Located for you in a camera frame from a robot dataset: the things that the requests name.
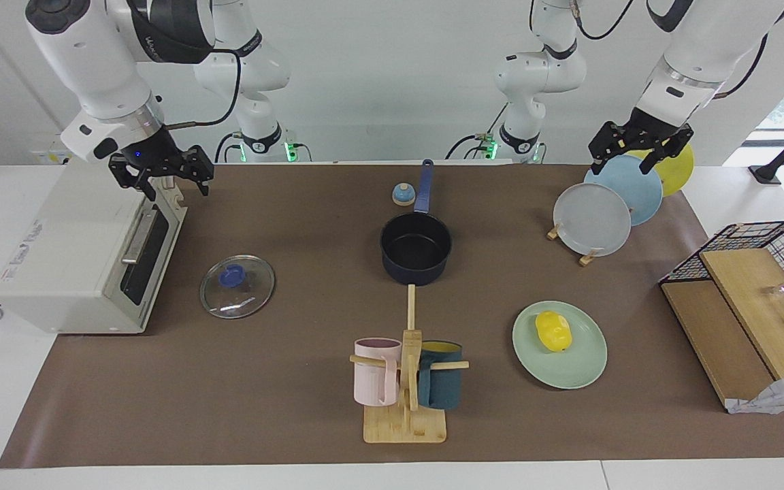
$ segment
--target wooden mug rack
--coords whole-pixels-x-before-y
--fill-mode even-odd
[[[368,444],[441,443],[446,440],[445,410],[419,406],[417,372],[423,332],[416,329],[417,287],[407,286],[407,329],[402,336],[398,401],[392,406],[364,407],[362,438]],[[382,359],[350,356],[352,363],[385,366]],[[432,370],[468,369],[468,361],[434,363]]]

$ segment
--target green plate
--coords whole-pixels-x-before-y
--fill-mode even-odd
[[[547,310],[564,316],[570,325],[573,342],[560,353],[542,344],[534,326],[538,314]],[[513,323],[513,348],[534,378],[564,390],[591,385],[607,366],[607,343],[598,324],[584,311],[560,301],[541,301],[522,310]]]

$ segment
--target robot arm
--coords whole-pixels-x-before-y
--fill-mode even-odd
[[[214,0],[217,46],[236,50],[242,63],[234,116],[249,162],[286,161],[287,130],[281,127],[268,98],[260,92],[278,90],[289,83],[289,64],[279,50],[264,40],[244,0]],[[212,55],[194,66],[196,80],[209,91],[230,100],[235,60]]]
[[[532,32],[544,43],[541,52],[519,52],[498,67],[495,84],[509,102],[504,123],[493,135],[498,158],[529,161],[546,116],[535,97],[574,90],[585,80],[585,59],[576,50],[576,23],[569,0],[541,0],[532,12]]]
[[[31,36],[81,112],[62,140],[87,161],[108,165],[123,187],[151,200],[150,177],[193,180],[203,195],[214,166],[200,148],[177,148],[137,61],[198,63],[214,43],[208,1],[30,0]]]
[[[784,16],[784,0],[674,0],[664,15],[653,3],[647,2],[653,21],[671,32],[671,44],[628,122],[604,123],[589,144],[595,174],[629,150],[653,150],[640,166],[644,174],[677,156],[694,134],[687,124],[691,115],[705,108],[743,56]]]

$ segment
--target wire basket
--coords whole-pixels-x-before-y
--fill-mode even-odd
[[[728,225],[665,276],[661,283],[711,281],[712,276],[700,260],[700,254],[714,250],[743,248],[768,249],[784,270],[784,221]]]

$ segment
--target label sticker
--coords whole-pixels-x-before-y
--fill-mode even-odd
[[[20,266],[26,261],[26,257],[29,256],[29,252],[32,249],[32,243],[37,241],[43,232],[44,220],[32,221],[29,231],[26,232],[24,239],[16,246],[16,251],[8,261],[8,265],[6,265],[5,269],[2,271],[0,281],[11,282],[16,278],[16,273],[18,273]]]

